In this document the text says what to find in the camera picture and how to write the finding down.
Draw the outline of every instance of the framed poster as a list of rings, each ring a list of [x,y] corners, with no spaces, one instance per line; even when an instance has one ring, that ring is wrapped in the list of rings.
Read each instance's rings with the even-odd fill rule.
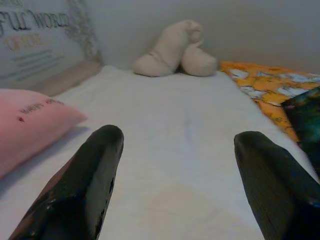
[[[55,95],[101,65],[84,0],[0,0],[0,88]]]

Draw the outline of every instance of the bed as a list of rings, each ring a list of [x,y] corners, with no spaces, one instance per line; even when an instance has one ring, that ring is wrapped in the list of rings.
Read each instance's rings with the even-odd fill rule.
[[[7,239],[46,182],[102,125],[124,133],[124,151],[101,240],[262,240],[234,154],[234,136],[264,133],[316,180],[305,154],[222,72],[159,78],[105,66],[57,98],[88,115],[0,182]]]

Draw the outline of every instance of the poster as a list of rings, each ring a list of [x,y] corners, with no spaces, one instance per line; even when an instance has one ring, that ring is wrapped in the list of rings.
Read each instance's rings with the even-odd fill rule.
[[[0,88],[30,89],[84,61],[100,58],[83,0],[0,0]]]

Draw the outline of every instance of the plush toy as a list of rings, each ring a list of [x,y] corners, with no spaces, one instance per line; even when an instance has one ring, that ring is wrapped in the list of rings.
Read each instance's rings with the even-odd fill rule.
[[[217,70],[217,60],[199,48],[203,27],[193,20],[183,20],[167,27],[152,51],[140,57],[133,72],[148,77],[174,74],[179,64],[187,74],[204,77]]]

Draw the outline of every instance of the white bed sheet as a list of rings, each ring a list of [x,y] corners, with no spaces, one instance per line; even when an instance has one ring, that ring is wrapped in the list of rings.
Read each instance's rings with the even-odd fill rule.
[[[224,73],[148,78],[106,66],[58,98],[89,120],[0,181],[1,239],[106,124],[122,129],[125,145],[100,240],[262,240],[235,160],[243,131],[264,133],[316,179],[304,153]]]

